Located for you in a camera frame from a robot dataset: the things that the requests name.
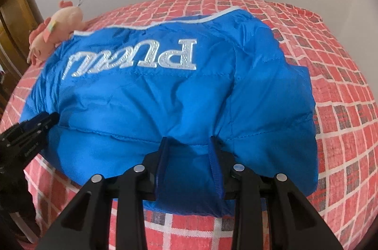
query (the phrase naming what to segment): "red checkered bedsheet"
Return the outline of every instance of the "red checkered bedsheet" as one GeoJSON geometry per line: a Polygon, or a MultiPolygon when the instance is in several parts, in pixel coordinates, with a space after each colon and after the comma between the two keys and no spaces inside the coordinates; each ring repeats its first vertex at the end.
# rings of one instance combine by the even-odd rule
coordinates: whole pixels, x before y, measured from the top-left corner
{"type": "MultiPolygon", "coordinates": [[[[354,249],[378,213],[378,108],[364,76],[317,14],[262,0],[155,0],[119,8],[91,21],[89,30],[110,24],[147,25],[179,16],[212,14],[241,6],[270,26],[289,63],[311,75],[319,151],[319,185],[309,200],[345,249],[354,249]]],[[[0,124],[16,123],[40,68],[20,80],[0,124]]],[[[36,157],[26,168],[29,190],[43,232],[77,193],[78,186],[36,157]]],[[[115,249],[117,205],[111,217],[109,249],[115,249]]],[[[265,249],[268,221],[263,214],[265,249]]],[[[233,219],[145,212],[150,250],[228,250],[233,219]]]]}

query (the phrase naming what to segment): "white piping trim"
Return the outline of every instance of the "white piping trim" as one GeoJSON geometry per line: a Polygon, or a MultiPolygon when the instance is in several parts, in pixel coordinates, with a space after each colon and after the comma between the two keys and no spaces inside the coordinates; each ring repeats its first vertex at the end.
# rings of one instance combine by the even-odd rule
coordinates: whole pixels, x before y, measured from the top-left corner
{"type": "MultiPolygon", "coordinates": [[[[231,7],[231,8],[228,8],[224,11],[221,11],[221,12],[218,12],[218,13],[215,13],[213,15],[210,15],[210,16],[207,16],[205,18],[201,18],[201,19],[192,19],[192,20],[186,20],[186,21],[163,21],[163,22],[155,22],[155,23],[152,23],[148,26],[123,26],[123,25],[110,25],[110,26],[106,26],[104,28],[125,28],[125,29],[133,29],[133,30],[146,30],[148,28],[152,28],[152,27],[155,27],[155,26],[158,26],[158,25],[162,25],[162,24],[170,24],[170,23],[182,23],[182,24],[201,24],[201,23],[204,23],[204,22],[209,22],[209,21],[212,21],[213,19],[215,18],[218,18],[222,15],[225,15],[227,13],[230,13],[232,11],[236,11],[236,10],[242,10],[241,7],[231,7]]],[[[79,35],[79,36],[88,36],[88,35],[91,35],[92,33],[94,33],[95,31],[77,31],[75,30],[74,31],[74,35],[79,35]]]]}

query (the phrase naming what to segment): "checkered pattern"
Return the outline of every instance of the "checkered pattern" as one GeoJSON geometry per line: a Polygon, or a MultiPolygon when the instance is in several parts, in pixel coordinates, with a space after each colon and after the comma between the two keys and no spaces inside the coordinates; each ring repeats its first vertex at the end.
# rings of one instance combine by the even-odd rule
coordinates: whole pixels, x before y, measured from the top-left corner
{"type": "MultiPolygon", "coordinates": [[[[339,238],[354,249],[378,213],[378,108],[364,76],[317,14],[262,0],[155,0],[105,13],[89,30],[111,24],[147,25],[179,16],[212,14],[241,6],[272,28],[286,59],[309,68],[316,100],[314,121],[319,155],[319,185],[309,200],[339,238]]],[[[6,107],[4,131],[20,117],[40,68],[30,67],[6,107]]],[[[41,156],[26,168],[37,220],[45,232],[77,193],[78,186],[41,156]]],[[[115,248],[117,204],[113,205],[110,245],[115,248]]],[[[263,213],[265,248],[268,220],[263,213]]],[[[233,219],[145,212],[149,249],[228,250],[233,219]]]]}

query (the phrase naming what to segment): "black clamp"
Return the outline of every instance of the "black clamp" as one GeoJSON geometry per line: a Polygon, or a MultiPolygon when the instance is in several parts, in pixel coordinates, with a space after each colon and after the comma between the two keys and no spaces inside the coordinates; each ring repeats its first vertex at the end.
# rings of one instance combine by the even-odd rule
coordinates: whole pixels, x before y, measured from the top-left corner
{"type": "Polygon", "coordinates": [[[31,243],[38,240],[40,228],[23,170],[47,146],[47,134],[58,121],[57,113],[44,112],[0,135],[0,225],[6,224],[13,235],[31,243]]]}
{"type": "MultiPolygon", "coordinates": [[[[147,250],[143,200],[154,201],[164,181],[168,139],[142,164],[113,178],[95,174],[62,211],[37,250],[105,250],[112,200],[118,198],[116,248],[147,250]]],[[[265,198],[272,250],[342,250],[343,247],[306,197],[285,174],[259,176],[209,142],[209,158],[218,195],[236,200],[232,250],[262,250],[261,198],[265,198]]]]}

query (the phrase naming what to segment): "toy tag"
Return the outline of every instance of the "toy tag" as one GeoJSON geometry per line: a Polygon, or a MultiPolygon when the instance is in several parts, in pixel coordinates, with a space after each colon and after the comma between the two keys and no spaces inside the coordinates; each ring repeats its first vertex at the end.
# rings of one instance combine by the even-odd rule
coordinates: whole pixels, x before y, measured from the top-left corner
{"type": "Polygon", "coordinates": [[[51,33],[56,28],[56,25],[58,24],[57,21],[50,21],[50,23],[47,25],[46,29],[43,31],[43,39],[47,43],[48,38],[50,37],[51,33]]]}

